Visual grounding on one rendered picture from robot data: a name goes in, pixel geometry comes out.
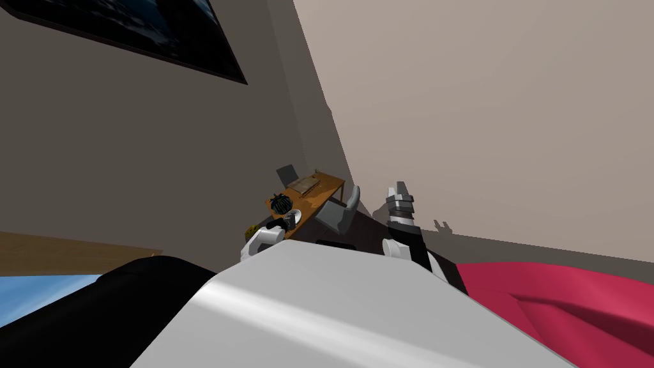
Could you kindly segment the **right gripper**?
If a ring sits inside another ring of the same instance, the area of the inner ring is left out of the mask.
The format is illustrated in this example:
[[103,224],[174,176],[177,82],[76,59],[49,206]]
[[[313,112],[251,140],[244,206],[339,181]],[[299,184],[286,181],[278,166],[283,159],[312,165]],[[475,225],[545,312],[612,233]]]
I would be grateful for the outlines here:
[[413,203],[413,196],[409,195],[406,184],[403,181],[397,181],[395,187],[388,188],[386,205],[389,216],[412,219],[414,213]]

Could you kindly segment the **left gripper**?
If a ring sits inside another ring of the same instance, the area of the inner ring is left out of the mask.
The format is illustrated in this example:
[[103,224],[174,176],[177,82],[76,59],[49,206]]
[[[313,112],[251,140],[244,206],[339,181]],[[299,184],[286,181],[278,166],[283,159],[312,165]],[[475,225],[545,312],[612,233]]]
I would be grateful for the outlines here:
[[266,228],[273,229],[274,227],[280,227],[283,231],[292,231],[298,226],[300,220],[301,211],[291,210],[282,217],[268,222]]

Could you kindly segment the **wooden desk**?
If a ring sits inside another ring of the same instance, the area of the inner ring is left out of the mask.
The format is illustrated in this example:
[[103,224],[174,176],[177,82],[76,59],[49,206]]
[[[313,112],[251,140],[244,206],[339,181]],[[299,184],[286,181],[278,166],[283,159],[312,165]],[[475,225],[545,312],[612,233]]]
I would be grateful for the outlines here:
[[316,213],[324,206],[328,199],[337,191],[342,190],[345,184],[345,180],[319,172],[314,175],[316,178],[320,179],[320,182],[313,188],[311,188],[306,194],[300,194],[299,192],[286,188],[281,191],[285,196],[293,202],[293,210],[301,211],[301,218],[297,223],[297,226],[287,232],[284,236],[285,239],[294,238],[296,233],[307,224],[307,222],[315,217]]

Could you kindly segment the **grey office chair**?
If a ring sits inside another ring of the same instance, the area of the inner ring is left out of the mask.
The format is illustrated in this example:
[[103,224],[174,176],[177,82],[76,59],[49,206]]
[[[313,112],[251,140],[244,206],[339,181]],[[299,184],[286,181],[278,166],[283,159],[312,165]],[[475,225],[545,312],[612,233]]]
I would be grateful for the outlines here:
[[328,201],[324,204],[322,209],[317,213],[315,218],[324,227],[337,233],[344,235],[348,232],[354,215],[357,212],[357,207],[360,202],[360,187],[354,186],[350,199],[345,206]]

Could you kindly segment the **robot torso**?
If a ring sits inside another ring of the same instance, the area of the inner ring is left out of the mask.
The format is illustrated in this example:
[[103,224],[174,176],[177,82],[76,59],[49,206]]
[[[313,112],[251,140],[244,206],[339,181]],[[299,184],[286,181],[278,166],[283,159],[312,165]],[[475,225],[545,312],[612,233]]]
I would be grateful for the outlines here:
[[216,274],[130,368],[575,368],[424,267],[285,240]]

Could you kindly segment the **red sofa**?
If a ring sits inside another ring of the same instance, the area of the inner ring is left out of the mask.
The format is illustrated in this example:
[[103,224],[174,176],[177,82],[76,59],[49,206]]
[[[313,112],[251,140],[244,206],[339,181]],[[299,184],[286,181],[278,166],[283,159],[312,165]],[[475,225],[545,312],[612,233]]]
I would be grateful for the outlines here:
[[654,285],[554,264],[457,268],[472,299],[578,368],[654,368]]

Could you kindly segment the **dark framed wall picture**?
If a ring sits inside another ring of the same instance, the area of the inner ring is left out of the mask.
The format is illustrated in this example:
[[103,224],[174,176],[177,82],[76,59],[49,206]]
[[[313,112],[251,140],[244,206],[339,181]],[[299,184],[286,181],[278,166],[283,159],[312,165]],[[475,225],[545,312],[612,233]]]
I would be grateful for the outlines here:
[[10,15],[246,84],[208,0],[0,0]]

